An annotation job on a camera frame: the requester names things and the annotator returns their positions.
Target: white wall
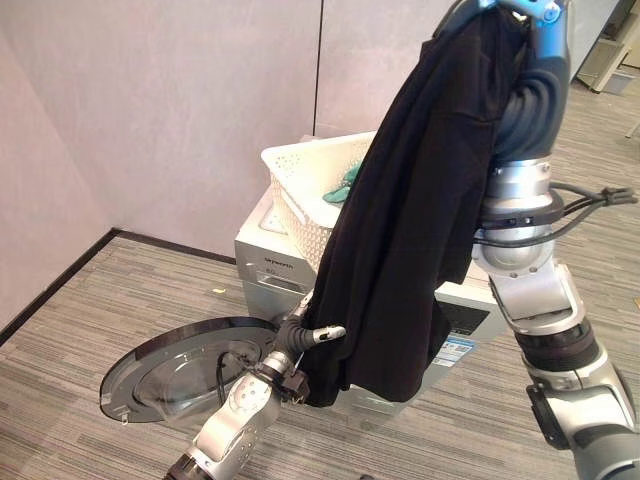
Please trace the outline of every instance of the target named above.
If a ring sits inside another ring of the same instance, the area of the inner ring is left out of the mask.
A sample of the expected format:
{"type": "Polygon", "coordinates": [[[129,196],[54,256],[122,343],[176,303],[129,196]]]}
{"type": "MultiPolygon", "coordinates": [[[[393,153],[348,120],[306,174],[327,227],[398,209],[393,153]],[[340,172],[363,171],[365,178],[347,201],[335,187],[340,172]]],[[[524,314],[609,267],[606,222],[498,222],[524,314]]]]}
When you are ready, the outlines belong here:
{"type": "Polygon", "coordinates": [[[0,32],[0,330],[110,228],[0,32]]]}
{"type": "MultiPolygon", "coordinates": [[[[325,0],[316,134],[374,130],[453,0],[325,0]]],[[[574,0],[573,71],[616,0],[574,0]]]]}
{"type": "Polygon", "coordinates": [[[259,152],[313,125],[320,1],[0,0],[0,26],[113,225],[233,255],[259,152]]]}

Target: washing machine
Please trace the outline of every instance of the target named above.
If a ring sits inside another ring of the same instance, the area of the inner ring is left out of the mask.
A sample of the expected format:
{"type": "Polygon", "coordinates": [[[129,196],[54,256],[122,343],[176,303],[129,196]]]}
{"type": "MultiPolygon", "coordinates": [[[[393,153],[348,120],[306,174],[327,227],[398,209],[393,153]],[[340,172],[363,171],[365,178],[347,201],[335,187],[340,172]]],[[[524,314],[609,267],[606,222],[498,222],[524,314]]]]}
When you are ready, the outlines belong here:
{"type": "MultiPolygon", "coordinates": [[[[277,318],[294,308],[313,288],[316,276],[278,222],[271,195],[270,190],[264,193],[235,240],[238,274],[249,314],[263,319],[277,318]]],[[[488,276],[473,263],[461,285],[446,282],[435,297],[452,331],[426,370],[422,390],[446,376],[478,345],[506,330],[488,276]]],[[[340,393],[333,408],[347,414],[369,410],[394,415],[405,405],[352,386],[340,393]]]]}

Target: green cloth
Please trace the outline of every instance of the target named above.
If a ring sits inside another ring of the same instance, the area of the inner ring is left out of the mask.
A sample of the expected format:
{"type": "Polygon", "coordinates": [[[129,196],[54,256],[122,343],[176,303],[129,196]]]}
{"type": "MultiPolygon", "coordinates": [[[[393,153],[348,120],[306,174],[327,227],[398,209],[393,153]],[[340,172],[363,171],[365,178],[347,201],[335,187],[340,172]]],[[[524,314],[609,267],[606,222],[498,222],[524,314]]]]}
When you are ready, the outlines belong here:
{"type": "Polygon", "coordinates": [[[340,204],[344,203],[347,197],[349,196],[349,191],[351,190],[351,185],[355,181],[358,176],[358,170],[360,170],[360,164],[356,165],[352,169],[350,169],[347,173],[345,173],[342,178],[342,185],[329,192],[326,193],[322,199],[328,203],[340,204]]]}

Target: cable connector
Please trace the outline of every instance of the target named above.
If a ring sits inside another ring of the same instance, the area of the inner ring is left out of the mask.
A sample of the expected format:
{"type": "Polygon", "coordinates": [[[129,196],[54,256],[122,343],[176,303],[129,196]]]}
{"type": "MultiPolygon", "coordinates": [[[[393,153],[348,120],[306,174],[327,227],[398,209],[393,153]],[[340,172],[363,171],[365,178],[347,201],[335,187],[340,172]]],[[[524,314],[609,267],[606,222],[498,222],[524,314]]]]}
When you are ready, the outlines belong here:
{"type": "Polygon", "coordinates": [[[608,207],[609,205],[623,205],[625,203],[638,203],[638,198],[634,196],[634,191],[632,188],[603,188],[600,192],[603,200],[605,201],[604,206],[608,207]]]}

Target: black baseboard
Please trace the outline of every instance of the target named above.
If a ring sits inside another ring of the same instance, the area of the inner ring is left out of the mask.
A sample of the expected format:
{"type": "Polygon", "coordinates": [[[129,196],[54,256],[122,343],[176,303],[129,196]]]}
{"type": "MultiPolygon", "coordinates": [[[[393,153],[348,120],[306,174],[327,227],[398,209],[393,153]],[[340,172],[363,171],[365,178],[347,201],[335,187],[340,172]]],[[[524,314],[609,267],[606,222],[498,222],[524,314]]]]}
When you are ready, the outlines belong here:
{"type": "Polygon", "coordinates": [[[62,275],[56,278],[51,285],[47,287],[47,289],[38,295],[27,307],[22,310],[16,318],[14,318],[9,325],[4,327],[2,331],[0,331],[0,346],[5,343],[11,335],[16,333],[16,331],[26,323],[29,318],[33,314],[35,314],[38,309],[45,304],[47,300],[49,300],[53,295],[60,290],[65,283],[67,283],[71,277],[73,277],[84,265],[91,260],[100,250],[102,250],[105,245],[107,245],[111,240],[117,237],[122,231],[117,228],[112,228],[106,234],[102,236],[100,240],[94,243],[86,252],[80,256],[73,264],[67,268],[62,275]]]}
{"type": "Polygon", "coordinates": [[[229,263],[231,265],[236,264],[236,259],[233,257],[227,257],[226,255],[220,255],[219,253],[207,252],[206,250],[200,250],[198,248],[187,247],[178,243],[168,242],[159,238],[150,237],[148,235],[142,235],[139,233],[127,232],[119,228],[112,228],[109,230],[100,240],[94,243],[91,248],[82,254],[73,264],[67,268],[62,275],[56,278],[47,289],[38,295],[24,310],[22,310],[16,318],[14,318],[9,325],[7,325],[2,331],[0,331],[0,346],[5,343],[11,336],[22,327],[29,318],[31,318],[38,309],[46,303],[53,295],[60,290],[65,283],[67,283],[71,277],[80,271],[89,260],[91,260],[100,250],[102,250],[111,240],[115,237],[126,238],[134,240],[140,243],[146,243],[160,248],[166,248],[175,252],[186,253],[188,255],[194,255],[196,257],[208,258],[210,260],[217,260],[219,262],[229,263]]]}
{"type": "Polygon", "coordinates": [[[219,262],[229,263],[231,265],[236,264],[236,259],[233,257],[227,257],[226,255],[220,255],[219,253],[208,252],[207,250],[200,250],[199,248],[187,247],[179,243],[168,242],[167,240],[161,240],[160,238],[150,237],[148,235],[142,235],[140,233],[121,231],[118,236],[120,238],[126,238],[128,240],[134,240],[140,243],[146,243],[147,245],[153,245],[154,247],[166,248],[167,250],[173,250],[174,252],[186,253],[188,255],[194,255],[196,257],[208,258],[210,260],[217,260],[219,262]]]}

